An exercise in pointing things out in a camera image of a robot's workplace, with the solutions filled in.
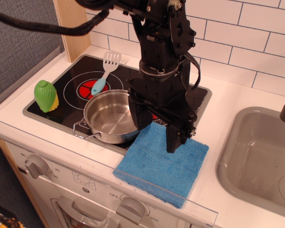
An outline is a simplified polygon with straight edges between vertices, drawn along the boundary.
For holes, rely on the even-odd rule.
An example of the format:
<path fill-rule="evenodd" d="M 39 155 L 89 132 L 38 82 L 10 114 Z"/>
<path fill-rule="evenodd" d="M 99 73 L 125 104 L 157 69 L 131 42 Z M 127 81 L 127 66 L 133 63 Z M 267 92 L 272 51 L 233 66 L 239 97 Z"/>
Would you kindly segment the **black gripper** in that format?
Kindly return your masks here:
<path fill-rule="evenodd" d="M 197 115 L 188 104 L 186 94 L 196 86 L 189 85 L 189 78 L 188 70 L 177 70 L 166 77 L 141 71 L 127 79 L 134 125 L 138 130 L 144 129 L 152 122 L 153 115 L 164 121 L 168 153 L 175 153 L 195 130 Z"/>

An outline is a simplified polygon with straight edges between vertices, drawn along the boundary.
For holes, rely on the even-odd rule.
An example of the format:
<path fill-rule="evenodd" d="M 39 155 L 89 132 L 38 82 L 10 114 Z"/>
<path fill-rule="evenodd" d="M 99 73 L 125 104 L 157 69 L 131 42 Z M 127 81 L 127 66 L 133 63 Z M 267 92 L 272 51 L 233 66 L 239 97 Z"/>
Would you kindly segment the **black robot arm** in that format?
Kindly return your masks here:
<path fill-rule="evenodd" d="M 141 47 L 140 73 L 127 79 L 129 107 L 138 130 L 153 117 L 166 123 L 166 150 L 173 153 L 195 131 L 197 115 L 186 100 L 199 81 L 189 85 L 189 53 L 196 32 L 190 28 L 183 0 L 81 0 L 91 10 L 118 9 L 130 15 Z"/>

